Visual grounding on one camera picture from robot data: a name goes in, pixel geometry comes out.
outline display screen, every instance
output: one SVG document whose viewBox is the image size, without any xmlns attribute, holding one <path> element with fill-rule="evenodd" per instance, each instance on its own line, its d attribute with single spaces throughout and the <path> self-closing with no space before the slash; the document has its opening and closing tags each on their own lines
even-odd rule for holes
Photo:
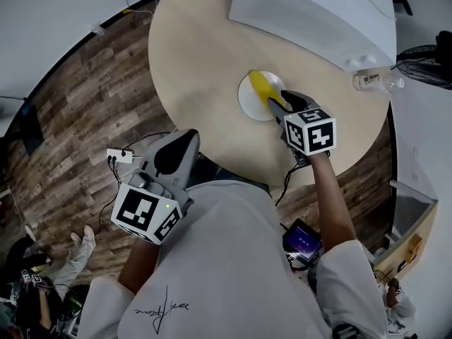
<svg viewBox="0 0 452 339">
<path fill-rule="evenodd" d="M 298 252 L 307 261 L 320 249 L 321 242 L 309 236 L 301 227 L 296 227 L 286 238 L 286 244 L 290 245 L 294 251 Z"/>
</svg>

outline white connector box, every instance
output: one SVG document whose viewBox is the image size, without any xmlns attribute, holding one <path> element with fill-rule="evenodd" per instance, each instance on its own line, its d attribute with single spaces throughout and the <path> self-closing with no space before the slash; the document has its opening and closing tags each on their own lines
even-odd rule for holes
<svg viewBox="0 0 452 339">
<path fill-rule="evenodd" d="M 133 152 L 131 150 L 115 150 L 113 148 L 107 149 L 107 159 L 108 157 L 116 157 L 115 162 L 121 163 L 132 163 L 133 162 Z"/>
</svg>

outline bottle cap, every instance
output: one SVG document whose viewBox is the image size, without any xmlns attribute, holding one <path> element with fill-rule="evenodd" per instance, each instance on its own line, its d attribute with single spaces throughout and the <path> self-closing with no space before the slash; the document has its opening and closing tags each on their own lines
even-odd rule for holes
<svg viewBox="0 0 452 339">
<path fill-rule="evenodd" d="M 405 87 L 405 82 L 403 81 L 402 78 L 399 78 L 395 80 L 395 85 L 398 86 L 399 88 L 403 88 Z"/>
</svg>

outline white plate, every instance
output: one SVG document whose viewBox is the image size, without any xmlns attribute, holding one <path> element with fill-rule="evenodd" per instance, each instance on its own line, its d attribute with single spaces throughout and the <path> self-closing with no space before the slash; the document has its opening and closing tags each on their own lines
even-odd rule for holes
<svg viewBox="0 0 452 339">
<path fill-rule="evenodd" d="M 259 71 L 266 77 L 267 81 L 275 88 L 276 92 L 281 96 L 281 90 L 285 90 L 283 81 L 275 74 L 268 71 Z M 271 112 L 263 105 L 261 98 L 254 91 L 249 75 L 247 75 L 241 81 L 239 85 L 239 103 L 243 111 L 251 118 L 258 121 L 270 121 L 273 119 Z M 287 105 L 286 101 L 281 97 L 284 106 Z"/>
</svg>

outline table top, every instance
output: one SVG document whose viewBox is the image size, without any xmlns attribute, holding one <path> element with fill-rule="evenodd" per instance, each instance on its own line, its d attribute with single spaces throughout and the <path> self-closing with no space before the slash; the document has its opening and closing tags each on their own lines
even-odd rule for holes
<svg viewBox="0 0 452 339">
<path fill-rule="evenodd" d="M 357 92 L 352 74 L 298 45 L 228 20 L 231 0 L 161 0 L 150 25 L 149 64 L 163 107 L 178 129 L 197 129 L 201 152 L 227 170 L 283 185 L 295 165 L 275 121 L 255 121 L 237 89 L 252 69 L 282 78 L 288 90 L 315 99 L 336 118 L 336 174 L 353 166 L 383 126 L 390 95 Z M 291 186 L 314 183 L 310 167 Z"/>
</svg>

